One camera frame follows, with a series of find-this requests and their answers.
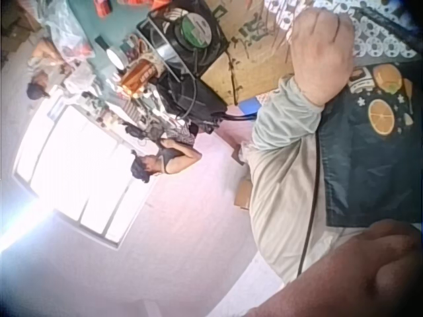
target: window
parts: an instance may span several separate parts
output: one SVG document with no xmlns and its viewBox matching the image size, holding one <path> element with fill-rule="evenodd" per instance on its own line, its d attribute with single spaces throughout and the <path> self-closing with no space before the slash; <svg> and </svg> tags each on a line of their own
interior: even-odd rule
<svg viewBox="0 0 423 317">
<path fill-rule="evenodd" d="M 70 223 L 118 246 L 154 184 L 133 179 L 133 159 L 122 140 L 64 106 L 56 90 L 25 133 L 15 174 Z"/>
</svg>

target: finger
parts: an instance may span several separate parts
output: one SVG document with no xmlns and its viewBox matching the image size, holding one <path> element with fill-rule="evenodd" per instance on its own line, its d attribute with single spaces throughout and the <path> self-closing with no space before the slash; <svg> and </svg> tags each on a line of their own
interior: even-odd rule
<svg viewBox="0 0 423 317">
<path fill-rule="evenodd" d="M 300 34 L 311 35 L 322 11 L 322 9 L 309 8 L 301 12 L 292 26 L 292 41 L 298 39 Z"/>
<path fill-rule="evenodd" d="M 393 235 L 409 235 L 419 239 L 421 232 L 408 223 L 387 219 L 371 225 L 366 231 L 358 235 L 358 238 L 375 240 Z"/>
<path fill-rule="evenodd" d="M 341 47 L 345 47 L 347 52 L 352 52 L 354 36 L 354 25 L 350 16 L 347 14 L 339 15 L 339 29 L 334 42 Z"/>
<path fill-rule="evenodd" d="M 407 254 L 405 257 L 383 266 L 376 275 L 378 295 L 386 305 L 398 305 L 413 289 L 422 273 L 423 259 L 421 251 Z"/>
<path fill-rule="evenodd" d="M 407 235 L 384 236 L 369 240 L 363 246 L 370 270 L 395 262 L 407 254 L 421 249 L 419 239 Z"/>
<path fill-rule="evenodd" d="M 338 15 L 327 10 L 322 10 L 317 19 L 313 37 L 317 37 L 325 43 L 334 42 L 339 23 Z"/>
</svg>

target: black fan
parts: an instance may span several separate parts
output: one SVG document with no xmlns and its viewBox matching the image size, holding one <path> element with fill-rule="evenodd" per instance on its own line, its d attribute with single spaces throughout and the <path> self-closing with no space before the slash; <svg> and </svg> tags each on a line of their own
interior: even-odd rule
<svg viewBox="0 0 423 317">
<path fill-rule="evenodd" d="M 151 11 L 138 29 L 179 78 L 200 77 L 229 45 L 204 0 L 175 0 Z"/>
</svg>

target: person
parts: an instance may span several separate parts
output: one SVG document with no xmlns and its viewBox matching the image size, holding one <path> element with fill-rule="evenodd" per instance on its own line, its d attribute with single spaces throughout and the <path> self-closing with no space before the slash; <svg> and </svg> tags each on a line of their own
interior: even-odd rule
<svg viewBox="0 0 423 317">
<path fill-rule="evenodd" d="M 245 317 L 413 316 L 423 298 L 421 232 L 375 223 Z"/>
<path fill-rule="evenodd" d="M 50 97 L 46 89 L 48 88 L 49 72 L 60 66 L 63 73 L 70 72 L 70 66 L 63 60 L 56 47 L 47 39 L 39 41 L 31 58 L 28 60 L 28 70 L 30 72 L 30 82 L 26 94 L 31 100 L 38 100 Z"/>
<path fill-rule="evenodd" d="M 376 221 L 421 222 L 421 107 L 406 97 L 419 92 L 398 65 L 354 70 L 353 46 L 348 15 L 304 10 L 291 38 L 295 75 L 270 93 L 243 148 L 252 233 L 284 283 L 307 240 L 304 270 Z"/>
<path fill-rule="evenodd" d="M 148 183 L 150 176 L 177 174 L 198 162 L 202 154 L 193 148 L 198 126 L 191 123 L 182 129 L 167 129 L 167 139 L 161 139 L 156 155 L 139 156 L 135 151 L 132 175 Z"/>
</svg>

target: dark hair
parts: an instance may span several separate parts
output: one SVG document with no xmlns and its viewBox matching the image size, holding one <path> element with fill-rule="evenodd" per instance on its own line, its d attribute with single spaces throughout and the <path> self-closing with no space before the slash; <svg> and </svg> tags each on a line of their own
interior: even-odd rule
<svg viewBox="0 0 423 317">
<path fill-rule="evenodd" d="M 138 180 L 142 180 L 144 183 L 148 183 L 152 174 L 145 170 L 145 164 L 134 150 L 131 151 L 131 154 L 135 155 L 135 159 L 131 165 L 132 176 Z"/>
<path fill-rule="evenodd" d="M 50 97 L 50 95 L 44 90 L 44 87 L 36 83 L 28 84 L 26 94 L 31 100 L 38 100 L 43 97 Z"/>
</svg>

